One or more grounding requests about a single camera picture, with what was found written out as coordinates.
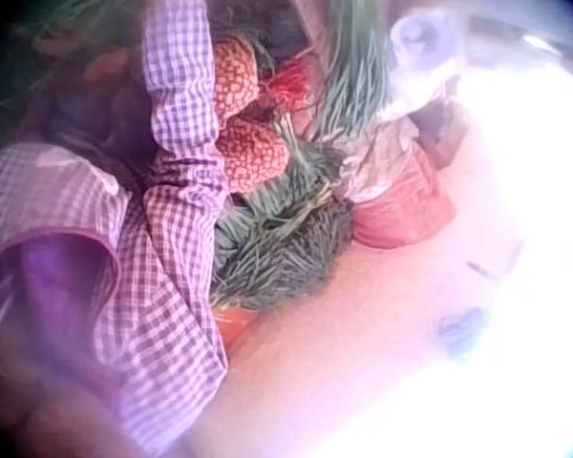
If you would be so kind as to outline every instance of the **checkered fabric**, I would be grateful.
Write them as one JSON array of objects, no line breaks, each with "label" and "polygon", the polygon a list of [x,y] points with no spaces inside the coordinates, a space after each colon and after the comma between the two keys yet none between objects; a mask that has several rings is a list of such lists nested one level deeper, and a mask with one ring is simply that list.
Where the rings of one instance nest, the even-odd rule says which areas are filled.
[{"label": "checkered fabric", "polygon": [[214,142],[214,68],[202,0],[146,12],[143,64],[160,145],[143,188],[62,148],[20,143],[0,154],[0,253],[51,232],[101,241],[113,255],[95,295],[95,356],[123,375],[123,430],[152,455],[200,414],[226,372],[208,305],[213,227],[223,208]]}]

